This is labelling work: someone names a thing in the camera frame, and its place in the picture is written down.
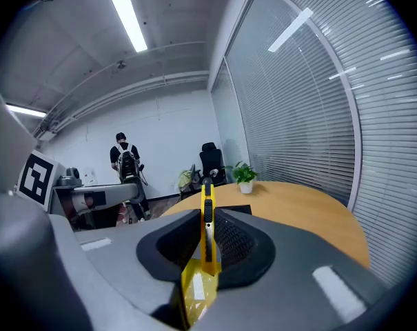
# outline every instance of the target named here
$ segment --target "bag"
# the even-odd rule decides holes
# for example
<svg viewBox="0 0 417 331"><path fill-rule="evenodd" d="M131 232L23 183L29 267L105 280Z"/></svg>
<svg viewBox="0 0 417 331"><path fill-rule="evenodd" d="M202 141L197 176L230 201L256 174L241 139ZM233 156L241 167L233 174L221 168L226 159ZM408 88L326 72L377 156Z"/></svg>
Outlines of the bag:
<svg viewBox="0 0 417 331"><path fill-rule="evenodd" d="M124 150L121 145L118 146L119 157L116 162L118 175L123 183L129 177L135 177L136 173L136 159L132 153L132 145L127 144L127 150Z"/></svg>

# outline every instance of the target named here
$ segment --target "white wall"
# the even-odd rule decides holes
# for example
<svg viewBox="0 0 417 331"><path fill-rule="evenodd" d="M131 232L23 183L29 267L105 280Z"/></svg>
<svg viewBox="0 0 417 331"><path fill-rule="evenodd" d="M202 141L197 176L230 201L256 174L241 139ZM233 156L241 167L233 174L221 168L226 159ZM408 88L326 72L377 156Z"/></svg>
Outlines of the white wall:
<svg viewBox="0 0 417 331"><path fill-rule="evenodd" d="M220 138L211 96L207 90L191 90L193 85L162 88L136 94L113 103L78 124L67 127L42 152L64 166L74 166L83 179L93 168L98 184L118 183L110 167L110 148L115 135L124 132L145 164L149 186L147 198L175 194L179 173L202 169L199 152L205 142L220 148Z"/></svg>
<svg viewBox="0 0 417 331"><path fill-rule="evenodd" d="M234 26L238 21L241 10L245 6L247 0L228 0L221 23L218 27L217 36L214 45L211 47L211 43L207 46L207 49L211 52L208 56L210 65L210 75L208 78L207 89L211 90L214 81L216 80L217 72L221 66L223 55L227 49L228 41L233 33Z"/></svg>

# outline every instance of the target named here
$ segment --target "round wooden table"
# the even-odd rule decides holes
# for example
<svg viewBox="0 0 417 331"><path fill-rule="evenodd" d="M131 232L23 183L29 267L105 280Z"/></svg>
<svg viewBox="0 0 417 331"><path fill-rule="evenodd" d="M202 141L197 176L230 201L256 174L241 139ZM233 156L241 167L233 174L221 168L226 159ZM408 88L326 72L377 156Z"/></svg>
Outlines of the round wooden table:
<svg viewBox="0 0 417 331"><path fill-rule="evenodd" d="M257 181L251 194L242 194L237 184L214 190L217 207L251 205L253 216L309 230L369 268L363 230L355 216L329 195L278 181ZM198 193L178 202L164 215L200 207L201 193Z"/></svg>

